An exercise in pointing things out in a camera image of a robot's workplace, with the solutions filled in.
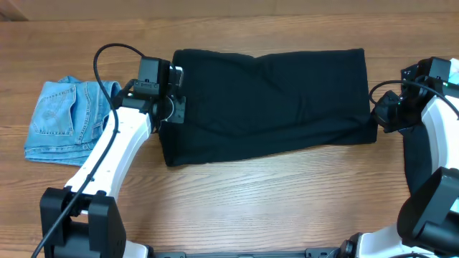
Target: denim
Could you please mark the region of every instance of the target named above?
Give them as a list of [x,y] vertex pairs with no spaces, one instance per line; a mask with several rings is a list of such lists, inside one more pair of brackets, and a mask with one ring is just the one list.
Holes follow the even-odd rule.
[[451,59],[451,71],[448,82],[459,85],[459,60]]
[[[103,82],[110,96],[117,82]],[[29,161],[81,166],[102,135],[110,106],[97,82],[66,76],[45,82],[24,146]]]

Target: black fabric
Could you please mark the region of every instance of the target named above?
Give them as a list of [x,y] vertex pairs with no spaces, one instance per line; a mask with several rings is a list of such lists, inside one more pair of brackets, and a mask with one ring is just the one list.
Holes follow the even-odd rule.
[[364,50],[254,58],[178,50],[185,122],[161,125],[168,166],[376,141]]
[[400,131],[403,135],[404,174],[408,189],[414,194],[432,175],[432,156],[424,125]]

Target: folded garment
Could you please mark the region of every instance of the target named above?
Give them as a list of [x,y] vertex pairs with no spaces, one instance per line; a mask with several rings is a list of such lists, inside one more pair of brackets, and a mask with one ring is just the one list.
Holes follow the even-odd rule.
[[[117,82],[103,82],[108,94],[120,91]],[[66,76],[45,82],[24,146],[29,161],[81,166],[90,155],[110,106],[97,82]]]
[[362,49],[258,58],[185,49],[173,63],[184,69],[186,113],[161,124],[168,166],[376,141]]

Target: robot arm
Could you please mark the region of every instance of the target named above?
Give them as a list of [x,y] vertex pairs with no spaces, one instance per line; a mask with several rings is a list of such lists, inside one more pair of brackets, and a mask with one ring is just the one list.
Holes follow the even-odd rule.
[[397,223],[357,240],[355,257],[396,257],[411,253],[428,257],[459,255],[459,86],[448,82],[450,62],[438,58],[416,65],[416,78],[444,94],[453,107],[437,95],[402,86],[402,96],[387,92],[375,106],[375,119],[385,132],[422,123],[427,131],[432,175],[405,202]]
[[[120,120],[119,133],[94,175],[94,180],[83,191],[84,194],[95,195],[103,191],[106,196],[112,196],[117,200],[134,156],[151,134],[151,121],[148,113],[143,114],[129,107],[120,107],[117,112]],[[110,140],[113,127],[113,114],[110,114],[105,130],[94,150],[80,170],[65,184],[65,187],[71,187],[71,192],[77,192],[80,189],[86,176],[93,169]]]

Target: black clamp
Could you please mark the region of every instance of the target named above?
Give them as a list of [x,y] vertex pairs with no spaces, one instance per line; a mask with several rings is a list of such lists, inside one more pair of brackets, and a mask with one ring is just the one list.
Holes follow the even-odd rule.
[[186,97],[180,94],[184,71],[167,60],[142,57],[138,79],[132,79],[113,98],[115,108],[139,109],[149,114],[158,130],[162,122],[183,123]]
[[[459,97],[459,86],[448,82],[451,62],[431,57],[419,61],[401,71],[402,80],[417,82],[440,94]],[[421,113],[433,93],[402,84],[402,94],[398,96],[388,91],[377,102],[372,111],[373,118],[384,128],[385,133],[400,131],[422,122]]]
[[[45,235],[75,195],[70,188],[48,188],[40,201],[42,231]],[[87,210],[88,223],[72,221]],[[122,258],[126,247],[126,231],[115,199],[98,192],[82,194],[71,214],[58,226],[44,246],[45,257]]]

